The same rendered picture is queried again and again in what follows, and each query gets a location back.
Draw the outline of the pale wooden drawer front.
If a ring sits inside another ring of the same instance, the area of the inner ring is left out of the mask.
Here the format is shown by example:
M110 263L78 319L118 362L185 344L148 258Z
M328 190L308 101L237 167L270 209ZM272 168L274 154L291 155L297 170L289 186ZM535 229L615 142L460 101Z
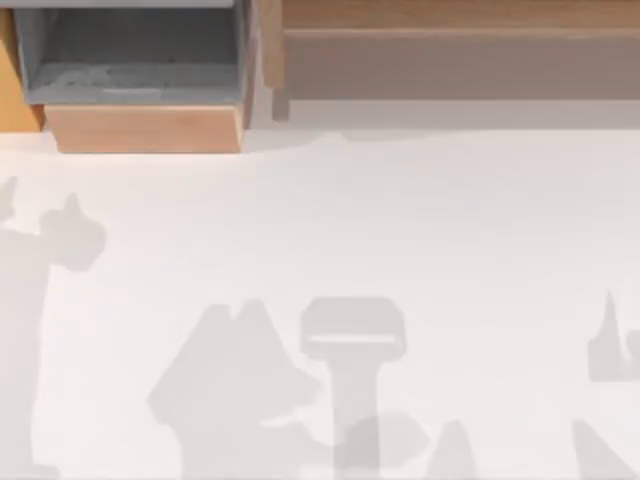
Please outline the pale wooden drawer front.
M238 153L241 106L47 105L63 153Z

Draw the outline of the wooden open shelf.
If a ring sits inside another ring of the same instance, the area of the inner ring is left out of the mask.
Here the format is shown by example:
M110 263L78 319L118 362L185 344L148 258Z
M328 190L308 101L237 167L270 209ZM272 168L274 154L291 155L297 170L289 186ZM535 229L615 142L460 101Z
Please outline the wooden open shelf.
M257 0L276 119L302 101L640 100L640 0Z

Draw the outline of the pulled-out grey drawer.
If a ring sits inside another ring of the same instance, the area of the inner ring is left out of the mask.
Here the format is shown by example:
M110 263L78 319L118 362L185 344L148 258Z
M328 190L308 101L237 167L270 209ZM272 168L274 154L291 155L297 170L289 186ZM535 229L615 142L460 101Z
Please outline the pulled-out grey drawer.
M233 105L251 0L7 0L42 105Z

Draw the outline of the wooden cupboard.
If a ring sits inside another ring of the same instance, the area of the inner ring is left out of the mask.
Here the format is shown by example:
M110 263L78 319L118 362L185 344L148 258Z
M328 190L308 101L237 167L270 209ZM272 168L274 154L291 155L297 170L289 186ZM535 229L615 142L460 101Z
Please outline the wooden cupboard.
M12 10L0 8L0 133L38 133L44 121L43 107L25 102Z

